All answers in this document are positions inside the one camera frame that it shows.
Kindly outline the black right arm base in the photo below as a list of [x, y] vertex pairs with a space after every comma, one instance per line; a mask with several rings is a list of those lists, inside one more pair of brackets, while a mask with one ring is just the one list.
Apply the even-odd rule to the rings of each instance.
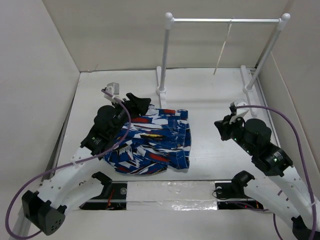
[[219, 180], [214, 182], [215, 189], [212, 196], [217, 200], [219, 210], [244, 210], [266, 212], [264, 206], [253, 198], [245, 195], [244, 188], [254, 176], [243, 170], [237, 173], [231, 180]]

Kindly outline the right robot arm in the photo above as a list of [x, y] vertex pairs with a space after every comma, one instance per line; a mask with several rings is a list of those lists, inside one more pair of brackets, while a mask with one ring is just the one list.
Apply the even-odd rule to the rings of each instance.
[[246, 170], [237, 173], [230, 183], [218, 190], [218, 194], [223, 198], [252, 198], [291, 227], [296, 239], [318, 240], [320, 216], [313, 215], [312, 207], [319, 207], [320, 202], [317, 198], [310, 198], [307, 186], [286, 152], [271, 142], [272, 131], [265, 122], [227, 115], [215, 121], [214, 125], [221, 139], [233, 140], [239, 145], [251, 157], [254, 166], [275, 183], [287, 198], [281, 198], [260, 185], [258, 179]]

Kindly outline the blue patterned trousers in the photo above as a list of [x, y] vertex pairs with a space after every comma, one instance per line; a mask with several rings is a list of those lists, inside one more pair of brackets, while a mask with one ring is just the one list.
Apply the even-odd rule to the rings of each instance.
[[103, 159], [126, 175], [153, 175], [167, 168], [187, 170], [192, 145], [189, 112], [150, 105], [146, 115], [125, 124], [123, 142]]

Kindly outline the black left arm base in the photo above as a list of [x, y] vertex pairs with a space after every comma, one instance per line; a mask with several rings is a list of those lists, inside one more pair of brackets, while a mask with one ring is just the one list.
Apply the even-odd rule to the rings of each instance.
[[101, 194], [83, 203], [79, 209], [85, 211], [122, 211], [127, 209], [127, 181], [112, 181], [104, 185]]

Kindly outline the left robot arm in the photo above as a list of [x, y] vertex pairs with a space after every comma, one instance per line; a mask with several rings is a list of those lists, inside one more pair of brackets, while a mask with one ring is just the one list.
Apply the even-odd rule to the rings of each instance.
[[69, 212], [88, 200], [111, 194], [112, 179], [103, 173], [103, 157], [125, 139], [117, 139], [123, 127], [144, 116], [150, 98], [127, 93], [125, 99], [111, 97], [111, 104], [100, 107], [88, 135], [80, 143], [71, 162], [54, 170], [38, 190], [28, 190], [21, 201], [24, 216], [46, 236], [54, 234]]

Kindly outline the cream clothes hanger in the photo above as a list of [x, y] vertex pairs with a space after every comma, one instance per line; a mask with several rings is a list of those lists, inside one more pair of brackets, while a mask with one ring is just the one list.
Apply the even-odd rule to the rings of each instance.
[[216, 62], [216, 65], [215, 65], [215, 68], [214, 68], [214, 71], [213, 71], [214, 75], [217, 73], [217, 70], [219, 68], [219, 64], [220, 64], [220, 61], [221, 61], [221, 58], [222, 58], [222, 55], [223, 55], [223, 52], [224, 52], [224, 49], [225, 49], [229, 34], [230, 34], [230, 31], [231, 31], [231, 28], [232, 28], [232, 20], [228, 23], [228, 26], [227, 26], [227, 32], [226, 32], [226, 35], [225, 35], [225, 39], [224, 39], [224, 42], [223, 42], [222, 47], [220, 49], [220, 53], [219, 53], [219, 56], [218, 56], [218, 59], [217, 59], [217, 62]]

